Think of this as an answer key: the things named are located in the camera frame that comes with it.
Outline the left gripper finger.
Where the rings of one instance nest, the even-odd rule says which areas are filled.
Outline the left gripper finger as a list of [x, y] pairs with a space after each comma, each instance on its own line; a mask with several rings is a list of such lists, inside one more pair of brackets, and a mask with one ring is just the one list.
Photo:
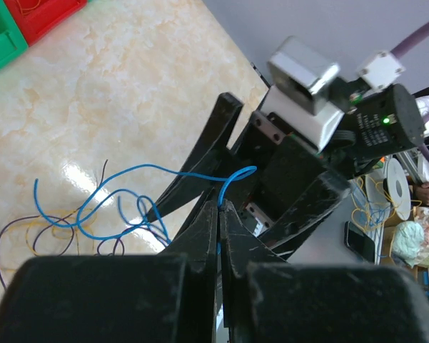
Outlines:
[[213, 342], [218, 208], [156, 255], [37, 257], [0, 303], [0, 342]]
[[429, 342], [429, 302], [405, 270], [289, 264], [219, 209], [223, 320], [231, 342]]

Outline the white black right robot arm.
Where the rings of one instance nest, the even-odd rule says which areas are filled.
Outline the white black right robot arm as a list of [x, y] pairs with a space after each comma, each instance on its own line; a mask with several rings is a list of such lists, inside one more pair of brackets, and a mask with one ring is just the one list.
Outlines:
[[260, 107], [232, 147], [227, 143], [242, 110], [232, 94], [219, 94], [208, 121], [177, 176], [158, 200], [162, 214], [192, 199], [229, 200], [261, 217], [260, 240], [275, 252], [294, 253], [349, 195], [350, 181], [381, 157], [424, 141], [414, 97], [400, 84], [352, 104], [353, 84], [337, 80], [329, 102], [342, 119], [318, 151], [285, 119], [291, 109]]

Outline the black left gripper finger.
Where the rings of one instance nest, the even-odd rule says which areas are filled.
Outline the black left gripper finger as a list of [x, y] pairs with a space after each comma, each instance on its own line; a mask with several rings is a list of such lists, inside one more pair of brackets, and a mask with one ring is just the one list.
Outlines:
[[[230, 149], [227, 147], [242, 108], [243, 102], [232, 93], [224, 92], [218, 95], [198, 141], [181, 167], [182, 172], [220, 176], [221, 164], [227, 160], [228, 153], [236, 153], [243, 139], [243, 134], [240, 134], [233, 142], [233, 146]], [[212, 199], [213, 188], [214, 183], [209, 180], [178, 175], [156, 201], [157, 209], [147, 213], [147, 218], [154, 222], [158, 214], [165, 217], [198, 198], [186, 219], [187, 222], [192, 222], [203, 205]]]
[[275, 254], [291, 256], [349, 194], [346, 178], [334, 171], [319, 174], [260, 240]]

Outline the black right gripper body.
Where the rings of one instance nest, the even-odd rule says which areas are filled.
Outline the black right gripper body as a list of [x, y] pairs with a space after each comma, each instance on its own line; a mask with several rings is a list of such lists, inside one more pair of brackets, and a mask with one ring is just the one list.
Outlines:
[[[252, 217], [249, 209], [255, 205], [257, 212], [267, 216], [262, 221], [266, 231], [327, 169], [319, 158], [311, 155], [294, 138], [268, 138], [262, 131], [266, 119], [261, 120], [259, 126], [255, 122], [256, 118], [251, 117], [243, 128], [243, 139], [236, 153], [228, 153], [227, 160], [221, 164], [218, 178], [241, 167], [256, 166], [257, 170], [251, 176], [228, 187], [226, 198], [233, 202], [248, 227]], [[212, 199], [215, 199], [220, 194], [220, 185], [210, 182], [214, 183]], [[192, 223], [185, 220], [179, 232], [186, 231]]]

